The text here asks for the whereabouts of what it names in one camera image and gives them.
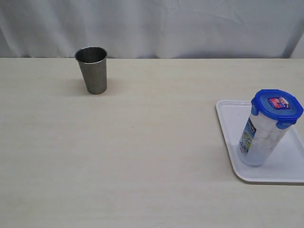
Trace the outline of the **stainless steel cup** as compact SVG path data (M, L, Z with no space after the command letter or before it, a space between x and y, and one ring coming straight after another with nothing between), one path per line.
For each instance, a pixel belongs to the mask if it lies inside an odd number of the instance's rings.
M75 53L86 88L98 95L107 90L107 51L102 47L84 47Z

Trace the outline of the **clear tall plastic container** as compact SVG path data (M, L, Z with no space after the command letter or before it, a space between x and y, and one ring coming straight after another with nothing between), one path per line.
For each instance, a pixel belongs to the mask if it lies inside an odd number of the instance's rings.
M237 146L239 158L248 166L261 166L290 127L291 124L279 123L261 112L250 114Z

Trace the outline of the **blue plastic container lid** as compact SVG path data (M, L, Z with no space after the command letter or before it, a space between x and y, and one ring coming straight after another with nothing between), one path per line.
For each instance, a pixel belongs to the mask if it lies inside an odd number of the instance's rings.
M278 89L262 89L251 100L253 115L263 114L276 121L276 127L284 130L294 125L304 109L298 100L288 92Z

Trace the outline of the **white backdrop curtain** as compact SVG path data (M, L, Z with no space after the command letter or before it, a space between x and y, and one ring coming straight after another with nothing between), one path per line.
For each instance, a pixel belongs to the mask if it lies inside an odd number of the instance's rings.
M3 0L2 57L302 58L301 0Z

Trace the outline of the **white plastic tray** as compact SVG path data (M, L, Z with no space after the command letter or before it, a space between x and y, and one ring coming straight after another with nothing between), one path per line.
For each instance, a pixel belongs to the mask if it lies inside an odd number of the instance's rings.
M262 166L250 167L240 160L237 146L250 109L249 100L220 100L216 103L220 127L236 177L249 184L303 185L304 142L294 126Z

